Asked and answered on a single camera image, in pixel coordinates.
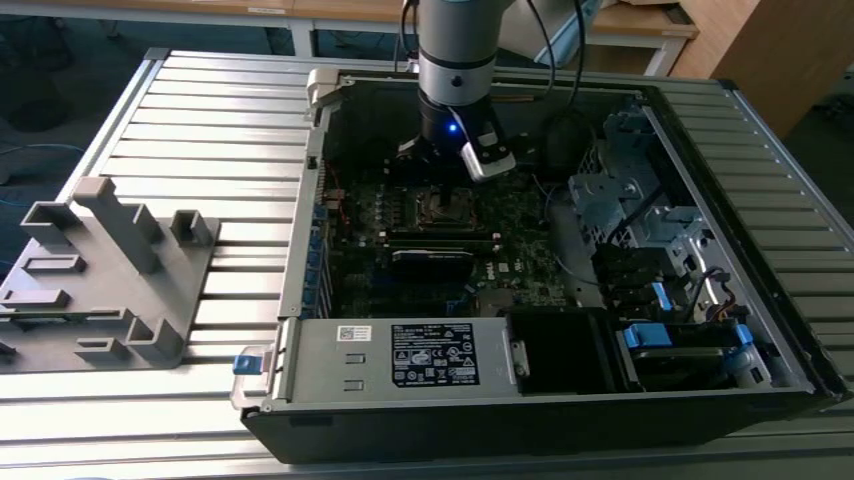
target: table leg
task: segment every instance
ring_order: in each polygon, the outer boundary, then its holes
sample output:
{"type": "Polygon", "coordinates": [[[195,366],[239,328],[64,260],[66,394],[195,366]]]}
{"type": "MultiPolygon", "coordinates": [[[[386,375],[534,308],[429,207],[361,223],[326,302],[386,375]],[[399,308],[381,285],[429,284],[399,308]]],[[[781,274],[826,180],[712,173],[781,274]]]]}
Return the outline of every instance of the table leg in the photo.
{"type": "Polygon", "coordinates": [[[674,37],[665,40],[661,48],[656,50],[653,60],[650,60],[646,72],[644,72],[645,75],[654,77],[666,77],[670,75],[670,70],[677,63],[686,41],[688,39],[685,37],[674,37]]]}
{"type": "Polygon", "coordinates": [[[311,58],[315,56],[314,22],[311,19],[290,19],[291,35],[294,36],[294,55],[311,58]]]}

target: white sticker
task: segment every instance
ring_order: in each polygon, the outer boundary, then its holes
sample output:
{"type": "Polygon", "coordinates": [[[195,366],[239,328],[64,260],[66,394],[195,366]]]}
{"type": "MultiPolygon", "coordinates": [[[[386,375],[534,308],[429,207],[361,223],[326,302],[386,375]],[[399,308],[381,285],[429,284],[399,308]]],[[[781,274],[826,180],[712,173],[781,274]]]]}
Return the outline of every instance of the white sticker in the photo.
{"type": "Polygon", "coordinates": [[[247,8],[250,13],[269,13],[271,15],[285,15],[285,9],[282,8],[247,8]]]}
{"type": "Polygon", "coordinates": [[[337,338],[339,342],[370,342],[371,327],[369,325],[339,325],[337,338]]]}

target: gray 3d printed holder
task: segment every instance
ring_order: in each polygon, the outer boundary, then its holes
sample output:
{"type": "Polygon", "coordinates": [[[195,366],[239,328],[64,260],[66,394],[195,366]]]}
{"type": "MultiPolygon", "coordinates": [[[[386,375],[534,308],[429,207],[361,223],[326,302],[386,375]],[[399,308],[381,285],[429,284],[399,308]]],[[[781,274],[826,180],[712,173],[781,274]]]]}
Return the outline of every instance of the gray 3d printed holder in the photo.
{"type": "Polygon", "coordinates": [[[36,202],[22,222],[34,240],[0,287],[0,373],[172,368],[219,221],[155,218],[108,178],[82,178],[72,198],[91,216],[36,202]]]}

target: floor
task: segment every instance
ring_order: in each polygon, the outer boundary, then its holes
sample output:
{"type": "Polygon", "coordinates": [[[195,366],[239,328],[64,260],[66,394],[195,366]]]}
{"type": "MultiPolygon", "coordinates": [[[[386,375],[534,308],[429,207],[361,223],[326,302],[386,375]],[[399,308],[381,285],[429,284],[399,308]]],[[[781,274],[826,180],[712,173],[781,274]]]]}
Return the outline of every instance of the floor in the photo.
{"type": "MultiPolygon", "coordinates": [[[[60,94],[72,103],[68,121],[39,134],[20,134],[0,120],[0,143],[66,143],[86,148],[122,94],[150,47],[270,54],[293,54],[287,32],[247,27],[122,22],[120,36],[106,37],[94,20],[67,20],[63,36],[75,56],[74,65],[54,74],[60,94]]],[[[394,36],[373,33],[322,33],[319,52],[329,57],[391,59],[394,36]]],[[[531,66],[513,54],[499,63],[531,66]]],[[[814,175],[846,218],[854,218],[854,136],[810,113],[788,139],[788,145],[814,175]]],[[[0,156],[0,168],[14,172],[0,186],[0,278],[27,241],[18,223],[28,205],[52,200],[79,155],[68,150],[22,150],[0,156]]]]}

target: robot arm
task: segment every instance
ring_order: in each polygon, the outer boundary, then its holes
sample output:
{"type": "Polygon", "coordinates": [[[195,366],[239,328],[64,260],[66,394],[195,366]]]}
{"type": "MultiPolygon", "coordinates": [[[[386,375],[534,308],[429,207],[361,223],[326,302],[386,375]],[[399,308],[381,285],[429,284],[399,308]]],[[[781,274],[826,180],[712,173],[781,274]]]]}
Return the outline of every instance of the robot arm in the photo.
{"type": "MultiPolygon", "coordinates": [[[[407,0],[419,7],[419,100],[427,150],[462,157],[469,175],[482,182],[517,165],[490,101],[505,10],[514,0],[407,0]]],[[[589,25],[602,0],[582,0],[589,25]]],[[[566,56],[579,46],[567,26],[578,25],[575,11],[551,43],[566,56]]]]}

